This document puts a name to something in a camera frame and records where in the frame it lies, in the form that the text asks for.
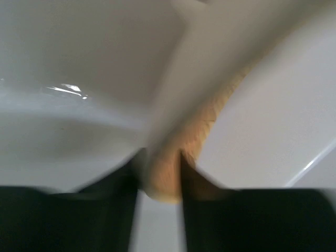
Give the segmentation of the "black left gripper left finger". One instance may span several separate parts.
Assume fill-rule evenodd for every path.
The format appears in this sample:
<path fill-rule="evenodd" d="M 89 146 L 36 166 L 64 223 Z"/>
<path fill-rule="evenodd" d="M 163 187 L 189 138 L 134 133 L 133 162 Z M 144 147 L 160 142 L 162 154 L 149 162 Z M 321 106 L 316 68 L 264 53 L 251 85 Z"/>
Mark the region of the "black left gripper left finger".
<path fill-rule="evenodd" d="M 1 251 L 128 251 L 145 149 L 73 193 L 1 187 Z"/>

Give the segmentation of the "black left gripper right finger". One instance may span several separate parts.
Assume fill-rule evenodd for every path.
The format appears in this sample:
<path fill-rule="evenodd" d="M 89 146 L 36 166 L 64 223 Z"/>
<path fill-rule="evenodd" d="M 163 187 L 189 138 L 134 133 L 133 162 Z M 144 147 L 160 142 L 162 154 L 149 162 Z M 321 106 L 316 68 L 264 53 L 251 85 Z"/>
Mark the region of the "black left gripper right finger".
<path fill-rule="evenodd" d="M 187 251 L 335 251 L 335 191 L 221 188 L 180 152 Z"/>

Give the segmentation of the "woven bamboo fan-shaped tray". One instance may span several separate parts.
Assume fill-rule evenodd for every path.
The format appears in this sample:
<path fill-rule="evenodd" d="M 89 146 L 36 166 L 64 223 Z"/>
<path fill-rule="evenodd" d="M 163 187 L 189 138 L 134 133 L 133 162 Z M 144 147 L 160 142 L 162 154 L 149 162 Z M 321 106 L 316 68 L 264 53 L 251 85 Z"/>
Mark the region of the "woven bamboo fan-shaped tray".
<path fill-rule="evenodd" d="M 143 182 L 147 196 L 169 203 L 181 200 L 179 152 L 186 154 L 191 165 L 195 164 L 220 112 L 251 70 L 252 66 L 247 66 L 231 80 L 224 82 L 214 94 L 193 109 L 187 120 L 178 125 L 169 138 L 150 155 Z"/>

